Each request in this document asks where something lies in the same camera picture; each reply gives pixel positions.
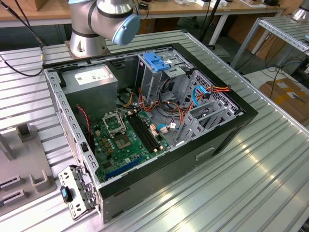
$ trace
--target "open computer tower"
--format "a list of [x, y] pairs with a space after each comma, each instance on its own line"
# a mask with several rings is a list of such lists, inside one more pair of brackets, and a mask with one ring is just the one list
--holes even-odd
[[77, 165], [72, 218], [104, 223], [214, 157], [257, 112], [180, 44], [44, 66]]

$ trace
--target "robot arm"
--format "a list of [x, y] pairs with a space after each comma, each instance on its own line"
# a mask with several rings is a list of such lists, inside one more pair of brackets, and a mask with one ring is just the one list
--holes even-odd
[[132, 41], [140, 27], [132, 0], [69, 0], [71, 52], [80, 58], [105, 53], [107, 38], [117, 45]]
[[309, 17], [309, 0], [303, 0], [299, 8], [292, 14], [297, 21], [306, 21]]

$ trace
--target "green circuit board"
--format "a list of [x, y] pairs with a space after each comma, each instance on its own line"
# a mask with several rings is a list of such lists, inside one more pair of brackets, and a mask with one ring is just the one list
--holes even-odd
[[[148, 116], [143, 111], [138, 113], [138, 117], [145, 124], [152, 124]], [[106, 121], [110, 130], [119, 127], [119, 122], [114, 119], [115, 118]], [[126, 116], [122, 116], [122, 120], [124, 126], [126, 127], [126, 133], [123, 135], [117, 134], [114, 138], [110, 137], [108, 129], [106, 128], [103, 121], [96, 125], [92, 125], [91, 127], [92, 133], [95, 137], [95, 157], [99, 164], [96, 175], [101, 182], [108, 180], [111, 177], [110, 175], [115, 171], [123, 173], [124, 171], [127, 171], [132, 167], [141, 164], [170, 149], [169, 144], [161, 134], [160, 139], [155, 138], [155, 140], [163, 148], [158, 149], [157, 152], [149, 152], [132, 128]]]

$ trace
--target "blue pcie slot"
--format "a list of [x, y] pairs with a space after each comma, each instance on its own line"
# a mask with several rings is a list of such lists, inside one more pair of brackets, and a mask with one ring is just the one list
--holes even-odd
[[132, 168], [132, 167], [134, 167], [136, 165], [138, 165], [138, 163], [139, 163], [141, 158], [143, 158], [143, 156], [138, 157], [136, 160], [132, 161], [131, 163], [128, 163], [125, 166], [123, 166], [121, 168], [118, 168], [117, 170], [112, 171], [111, 173], [106, 174], [105, 175], [106, 178], [111, 178], [112, 176], [115, 176], [115, 175], [118, 175], [120, 173], [123, 173], [124, 171], [126, 171], [126, 170], [128, 170], [128, 169], [130, 169], [130, 168]]

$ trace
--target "aluminum table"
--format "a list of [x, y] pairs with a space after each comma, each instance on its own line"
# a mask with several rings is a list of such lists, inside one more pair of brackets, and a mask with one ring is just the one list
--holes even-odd
[[309, 35], [309, 22], [302, 23], [293, 20], [290, 17], [268, 17], [268, 18], [258, 18], [251, 28], [247, 38], [242, 43], [239, 51], [234, 57], [233, 62], [231, 63], [231, 67], [235, 68], [251, 39], [255, 35], [259, 26], [266, 29], [260, 40], [257, 42], [255, 48], [252, 50], [254, 54], [262, 45], [264, 40], [266, 40], [270, 33], [278, 36], [283, 39], [290, 45], [290, 49], [286, 52], [286, 54], [279, 61], [278, 65], [280, 65], [288, 56], [293, 48], [298, 49], [301, 52], [305, 52], [309, 54], [309, 42], [305, 40], [305, 35]]
[[[103, 225], [96, 211], [74, 222], [57, 173], [75, 161], [43, 75], [26, 78], [0, 62], [0, 131], [31, 122], [39, 131], [58, 189], [0, 217], [1, 231], [297, 231], [309, 217], [309, 131], [214, 53], [181, 31], [139, 35], [112, 52], [181, 43], [259, 114], [216, 157]], [[44, 48], [47, 62], [71, 59], [64, 45]], [[35, 73], [38, 48], [1, 52], [15, 68]]]

